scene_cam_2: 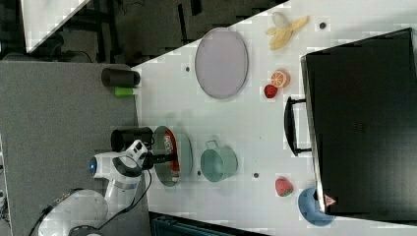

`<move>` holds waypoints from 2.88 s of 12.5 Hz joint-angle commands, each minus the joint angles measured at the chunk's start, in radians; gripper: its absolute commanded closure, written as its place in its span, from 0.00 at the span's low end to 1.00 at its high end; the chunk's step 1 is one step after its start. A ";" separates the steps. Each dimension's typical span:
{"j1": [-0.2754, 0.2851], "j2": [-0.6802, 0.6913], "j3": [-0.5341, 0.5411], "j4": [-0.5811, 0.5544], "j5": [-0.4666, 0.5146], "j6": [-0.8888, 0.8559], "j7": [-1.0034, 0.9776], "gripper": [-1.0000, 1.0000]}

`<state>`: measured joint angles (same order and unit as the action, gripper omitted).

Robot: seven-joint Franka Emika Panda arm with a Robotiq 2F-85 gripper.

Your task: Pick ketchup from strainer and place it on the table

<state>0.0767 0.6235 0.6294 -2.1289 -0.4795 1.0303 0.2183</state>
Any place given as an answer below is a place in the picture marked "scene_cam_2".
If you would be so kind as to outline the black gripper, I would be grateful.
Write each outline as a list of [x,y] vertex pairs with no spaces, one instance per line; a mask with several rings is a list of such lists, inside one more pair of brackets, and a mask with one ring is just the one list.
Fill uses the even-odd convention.
[[177,159],[178,157],[176,154],[153,154],[151,152],[146,152],[141,156],[141,160],[143,161],[142,168],[144,170],[150,170],[156,164],[174,161]]

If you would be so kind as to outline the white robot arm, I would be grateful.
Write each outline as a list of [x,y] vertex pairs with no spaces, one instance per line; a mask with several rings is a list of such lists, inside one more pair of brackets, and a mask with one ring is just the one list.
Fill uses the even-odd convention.
[[37,235],[103,236],[100,229],[106,223],[134,207],[143,172],[177,158],[171,141],[163,144],[158,153],[135,140],[122,151],[95,155],[89,172],[92,178],[107,181],[105,192],[81,189],[64,195],[41,218]]

